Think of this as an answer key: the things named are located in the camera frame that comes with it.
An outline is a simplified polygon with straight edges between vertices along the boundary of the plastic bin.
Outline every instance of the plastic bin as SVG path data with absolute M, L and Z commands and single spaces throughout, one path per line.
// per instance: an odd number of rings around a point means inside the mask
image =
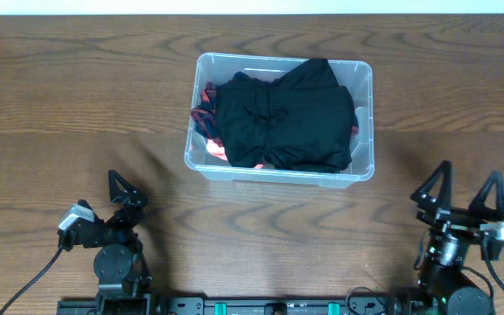
M 192 108 L 200 105 L 200 93 L 207 81 L 216 84 L 225 83 L 239 71 L 260 80 L 273 81 L 305 61 L 306 59 L 204 53 L 199 57 L 196 68 Z M 338 174 L 329 174 L 232 167 L 228 162 L 207 152 L 207 139 L 194 131 L 192 118 L 185 144 L 186 165 L 192 170 L 201 172 L 207 179 L 218 180 L 257 180 L 346 188 L 358 181 L 370 179 L 375 173 L 373 70 L 363 61 L 329 61 L 338 83 L 346 86 L 351 93 L 355 114 L 359 120 L 359 134 L 352 137 L 350 144 L 353 162 L 346 170 Z

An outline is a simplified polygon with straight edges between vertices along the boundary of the wood grain tabletop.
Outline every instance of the wood grain tabletop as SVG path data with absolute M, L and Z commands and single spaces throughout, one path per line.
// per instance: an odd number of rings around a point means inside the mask
M 369 63 L 374 176 L 337 190 L 188 169 L 204 52 Z M 345 296 L 414 284 L 427 227 L 409 196 L 443 159 L 457 206 L 491 171 L 504 176 L 504 16 L 0 17 L 0 308 L 53 256 L 72 203 L 102 218 L 117 209 L 108 169 L 150 196 L 136 231 L 160 290 Z M 93 297 L 96 252 L 64 252 L 8 313 Z M 491 278 L 477 247 L 466 265 Z M 504 249 L 493 265 L 504 280 Z

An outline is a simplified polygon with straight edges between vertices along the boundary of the dark green garment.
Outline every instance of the dark green garment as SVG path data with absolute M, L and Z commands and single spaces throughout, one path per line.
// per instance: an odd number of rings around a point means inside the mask
M 232 166 L 340 172 L 351 162 L 354 102 L 327 59 L 266 83 L 236 75 L 218 86 L 215 123 Z

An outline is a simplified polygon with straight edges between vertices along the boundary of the wire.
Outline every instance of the wire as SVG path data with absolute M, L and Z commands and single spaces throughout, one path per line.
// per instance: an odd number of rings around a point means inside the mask
M 494 287 L 491 285 L 491 282 L 489 281 L 489 279 L 486 278 L 486 276 L 480 274 L 478 271 L 476 271 L 475 269 L 472 269 L 470 267 L 462 266 L 461 269 L 468 270 L 468 271 L 472 272 L 474 275 L 480 277 L 483 281 L 485 281 L 487 284 L 487 288 L 489 288 L 489 297 L 491 298 L 492 301 L 494 300 Z
M 374 296 L 374 298 L 376 299 L 376 301 L 378 303 L 380 303 L 382 305 L 382 307 L 384 307 L 384 312 L 381 312 L 381 313 L 378 313 L 378 314 L 383 314 L 386 312 L 386 305 L 384 304 L 384 302 L 382 302 L 377 296 L 376 296 L 376 293 L 374 293 L 372 290 L 370 290 L 368 287 L 355 287 L 353 288 L 352 290 L 349 291 L 349 293 L 347 293 L 347 297 L 346 297 L 346 306 L 347 308 L 349 309 L 349 311 L 351 311 L 353 314 L 355 315 L 360 315 L 357 311 L 355 311 L 354 309 L 351 308 L 351 306 L 349 306 L 349 296 L 351 296 L 351 294 L 357 290 L 360 290 L 360 289 L 365 289 L 369 292 L 371 292 Z
M 9 300 L 9 302 L 7 302 L 7 304 L 1 309 L 0 315 L 3 315 L 3 313 L 5 313 L 5 311 L 7 311 L 9 306 L 11 306 L 13 304 L 13 302 L 15 302 L 18 299 L 18 297 L 21 296 L 21 294 L 25 293 L 25 291 L 27 291 L 30 287 L 32 287 L 32 285 L 35 284 L 50 269 L 50 267 L 52 267 L 53 263 L 55 263 L 55 261 L 60 256 L 62 250 L 63 250 L 63 245 L 59 245 L 58 251 L 56 252 L 56 255 L 53 256 L 52 260 L 50 260 L 50 262 L 42 269 L 42 271 L 40 271 L 29 283 L 27 283 L 23 287 L 23 289 L 21 289 L 19 292 L 17 292 L 17 294 L 15 294 L 15 296 L 12 297 Z
M 419 253 L 417 253 L 416 262 L 413 263 L 413 270 L 420 270 L 421 269 L 421 265 L 419 263 L 421 262 L 421 258 L 424 254 L 424 239 L 425 239 L 425 236 L 427 235 L 427 233 L 429 233 L 429 231 L 431 231 L 430 228 L 426 229 L 425 233 L 423 233 L 423 235 L 421 235 L 421 241 L 419 241 Z
M 491 260 L 489 259 L 489 252 L 488 250 L 488 245 L 489 244 L 489 237 L 484 237 L 483 241 L 481 242 L 481 251 L 483 252 L 483 257 L 484 260 L 486 261 L 486 266 L 489 272 L 491 273 L 491 277 L 493 277 L 493 280 L 501 287 L 501 289 L 504 291 L 504 283 L 499 279 L 499 276 L 497 276 L 497 273 L 494 270 L 494 266 L 491 264 Z

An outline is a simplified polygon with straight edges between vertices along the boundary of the plaid fabric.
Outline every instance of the plaid fabric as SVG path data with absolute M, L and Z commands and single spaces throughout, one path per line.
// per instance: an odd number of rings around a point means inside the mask
M 190 115 L 196 122 L 195 130 L 206 137 L 211 139 L 221 148 L 223 143 L 215 127 L 215 106 L 217 103 L 217 86 L 212 82 L 206 84 L 206 89 L 201 91 L 201 104 L 192 109 Z

